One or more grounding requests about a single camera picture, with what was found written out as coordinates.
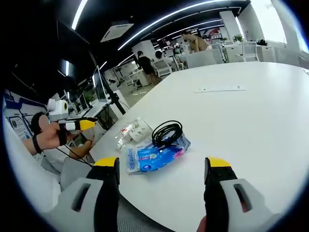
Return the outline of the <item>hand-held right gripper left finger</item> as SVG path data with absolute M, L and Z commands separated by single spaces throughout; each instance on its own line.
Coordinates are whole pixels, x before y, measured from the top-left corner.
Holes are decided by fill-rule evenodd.
M 57 205 L 45 219 L 57 232 L 115 232 L 119 207 L 119 158 L 93 165 L 65 159 Z

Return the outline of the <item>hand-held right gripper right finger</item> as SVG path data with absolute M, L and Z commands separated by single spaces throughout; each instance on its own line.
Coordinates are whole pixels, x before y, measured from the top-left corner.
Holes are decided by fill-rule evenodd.
M 237 178 L 223 159 L 205 158 L 204 184 L 208 232 L 266 232 L 279 218 L 264 196 L 246 179 Z

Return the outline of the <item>person's left hand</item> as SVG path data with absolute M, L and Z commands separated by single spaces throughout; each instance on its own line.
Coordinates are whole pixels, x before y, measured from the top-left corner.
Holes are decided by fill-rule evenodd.
M 69 131 L 62 130 L 57 122 L 51 123 L 42 133 L 36 136 L 41 150 L 58 148 L 76 137 Z

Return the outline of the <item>person's right hand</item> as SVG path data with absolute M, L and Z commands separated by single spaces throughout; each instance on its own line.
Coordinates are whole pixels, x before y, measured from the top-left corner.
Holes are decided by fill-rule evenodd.
M 204 216 L 199 225 L 198 225 L 198 228 L 197 228 L 197 232 L 205 232 L 206 231 L 206 218 L 207 216 Z

